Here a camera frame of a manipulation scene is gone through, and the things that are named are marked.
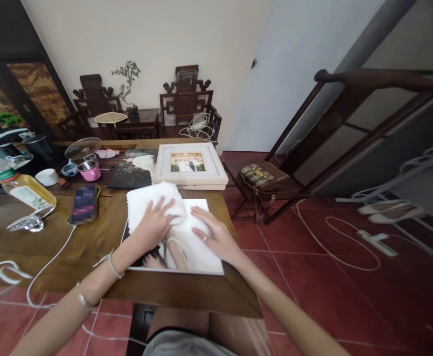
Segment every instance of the hand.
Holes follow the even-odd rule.
[[[139,225],[129,238],[136,239],[140,244],[144,244],[147,248],[144,252],[153,249],[157,246],[167,235],[170,229],[170,221],[174,216],[165,216],[165,212],[175,204],[175,199],[163,206],[165,198],[160,197],[157,205],[152,208],[153,201],[150,201],[144,217]]]
[[[245,255],[231,236],[226,225],[218,221],[212,213],[200,207],[192,207],[192,215],[204,221],[211,230],[211,236],[205,241],[208,248],[222,260],[234,266],[237,265]],[[196,227],[192,228],[192,231],[202,240],[206,236],[203,231]]]

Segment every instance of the smartphone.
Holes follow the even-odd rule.
[[[101,188],[95,184],[82,186],[76,189],[71,215],[68,224],[82,225],[93,223],[97,219],[97,199]]]

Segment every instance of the potted plant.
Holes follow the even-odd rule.
[[[121,75],[126,78],[127,85],[121,84],[117,96],[126,103],[127,112],[129,114],[137,113],[137,106],[135,106],[133,102],[127,102],[126,97],[131,93],[132,83],[139,77],[140,72],[141,70],[133,61],[127,61],[124,67],[111,71],[112,75]]]
[[[25,120],[11,112],[0,112],[0,134],[25,126]]]

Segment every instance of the bracelet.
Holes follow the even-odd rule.
[[[116,274],[117,278],[122,279],[122,277],[124,277],[124,274],[119,274],[119,272],[117,272],[116,268],[114,268],[114,265],[112,264],[111,257],[112,257],[113,252],[114,252],[114,249],[111,250],[111,252],[109,253],[109,257],[107,259],[109,260],[109,264],[110,264],[112,270],[114,271],[114,273]]]
[[[89,302],[86,300],[86,298],[85,298],[84,295],[82,295],[82,294],[80,294],[80,295],[78,296],[78,298],[79,298],[79,302],[80,302],[84,307],[86,307],[89,311],[92,311],[92,310],[96,309],[97,306],[99,305],[99,303],[96,304],[96,305],[92,305],[91,303],[89,303]]]

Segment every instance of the handbag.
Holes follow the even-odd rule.
[[[254,203],[256,205],[256,223],[260,223],[273,202],[275,194],[281,188],[281,183],[289,179],[289,176],[267,161],[252,164],[240,170],[241,180],[254,191]],[[260,194],[270,194],[271,201],[267,207],[262,206]]]

